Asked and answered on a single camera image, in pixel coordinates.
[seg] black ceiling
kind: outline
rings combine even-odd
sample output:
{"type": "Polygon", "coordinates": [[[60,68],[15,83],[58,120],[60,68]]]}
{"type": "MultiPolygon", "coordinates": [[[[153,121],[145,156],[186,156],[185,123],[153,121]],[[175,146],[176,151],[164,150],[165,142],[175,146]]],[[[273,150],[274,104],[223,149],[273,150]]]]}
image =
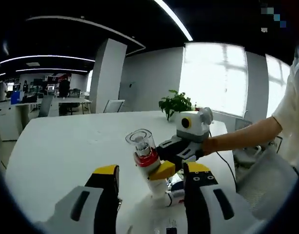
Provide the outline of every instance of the black ceiling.
{"type": "MultiPolygon", "coordinates": [[[[228,3],[223,0],[211,3],[201,0],[164,1],[181,19],[194,41],[239,44],[254,53],[267,53],[287,63],[292,61],[294,43],[291,31],[280,28],[273,16],[262,15],[262,5],[258,0],[228,3]],[[262,27],[267,27],[268,32],[263,33],[262,27]]],[[[280,6],[275,6],[275,12],[280,12],[281,19],[285,20],[280,6]]],[[[136,53],[143,53],[183,46],[187,42],[173,20],[153,0],[91,1],[68,8],[57,4],[42,7],[21,4],[7,10],[1,7],[0,61],[31,55],[63,55],[94,60],[98,47],[106,38],[127,44],[127,54],[136,50],[139,50],[136,53]],[[37,19],[40,16],[61,18],[37,19]],[[129,39],[70,19],[104,25],[129,39]]],[[[40,67],[37,68],[84,71],[91,70],[94,65],[90,61],[69,58],[26,58],[0,64],[0,74],[6,73],[5,77],[18,75],[16,70],[31,68],[27,62],[38,62],[40,67]]]]}

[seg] person's arm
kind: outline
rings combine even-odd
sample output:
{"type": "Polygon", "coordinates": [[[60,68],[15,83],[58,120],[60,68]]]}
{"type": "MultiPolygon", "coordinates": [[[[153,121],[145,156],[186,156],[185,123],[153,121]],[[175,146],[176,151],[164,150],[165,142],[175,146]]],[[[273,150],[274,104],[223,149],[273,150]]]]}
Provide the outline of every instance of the person's arm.
{"type": "Polygon", "coordinates": [[[202,149],[204,154],[208,155],[215,151],[256,146],[271,141],[281,131],[280,124],[273,117],[269,117],[233,133],[210,137],[203,142],[202,149]]]}

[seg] office chair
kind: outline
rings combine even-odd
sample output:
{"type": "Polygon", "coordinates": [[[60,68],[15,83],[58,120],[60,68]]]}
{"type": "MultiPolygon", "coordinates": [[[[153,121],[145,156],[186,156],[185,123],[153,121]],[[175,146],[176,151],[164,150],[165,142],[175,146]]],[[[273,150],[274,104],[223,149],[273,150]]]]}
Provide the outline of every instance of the office chair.
{"type": "Polygon", "coordinates": [[[237,183],[237,193],[249,203],[253,215],[270,220],[293,189],[298,179],[291,165],[268,147],[237,183]]]}
{"type": "Polygon", "coordinates": [[[49,95],[44,96],[42,103],[41,103],[40,112],[39,112],[38,117],[48,117],[48,113],[51,108],[53,97],[54,96],[49,96],[49,95]]]}
{"type": "MultiPolygon", "coordinates": [[[[68,97],[69,98],[79,98],[80,93],[81,93],[80,89],[71,89],[69,91],[69,96],[68,97]]],[[[80,103],[67,103],[66,104],[67,110],[68,110],[68,112],[71,113],[71,115],[72,115],[72,112],[73,112],[72,108],[77,108],[79,106],[80,106],[80,103]]]]}
{"type": "Polygon", "coordinates": [[[119,112],[125,100],[108,100],[104,113],[119,112]]]}

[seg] cable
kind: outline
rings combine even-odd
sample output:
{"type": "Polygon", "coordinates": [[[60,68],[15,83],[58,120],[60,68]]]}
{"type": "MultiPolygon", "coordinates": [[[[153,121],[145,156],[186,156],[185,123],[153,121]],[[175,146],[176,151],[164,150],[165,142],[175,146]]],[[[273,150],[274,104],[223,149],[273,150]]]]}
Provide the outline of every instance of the cable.
{"type": "Polygon", "coordinates": [[[236,178],[235,178],[235,176],[234,176],[234,173],[233,173],[233,171],[232,171],[232,168],[231,168],[231,166],[228,164],[228,162],[216,151],[216,153],[219,155],[219,157],[227,164],[227,166],[228,166],[228,168],[229,168],[229,170],[231,171],[231,174],[232,174],[232,176],[233,176],[233,179],[234,179],[234,183],[235,183],[235,188],[237,189],[237,183],[236,183],[236,178]]]}

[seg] potted plant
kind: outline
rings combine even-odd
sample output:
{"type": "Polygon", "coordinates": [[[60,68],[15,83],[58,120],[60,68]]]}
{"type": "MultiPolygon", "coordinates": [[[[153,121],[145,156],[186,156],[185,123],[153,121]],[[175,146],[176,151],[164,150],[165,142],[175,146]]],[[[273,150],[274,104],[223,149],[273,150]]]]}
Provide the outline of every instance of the potted plant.
{"type": "Polygon", "coordinates": [[[192,103],[189,97],[185,97],[185,93],[179,94],[176,90],[169,90],[169,92],[174,94],[174,97],[163,97],[161,101],[159,101],[159,107],[162,112],[165,112],[167,120],[173,121],[176,113],[191,111],[192,103]]]}

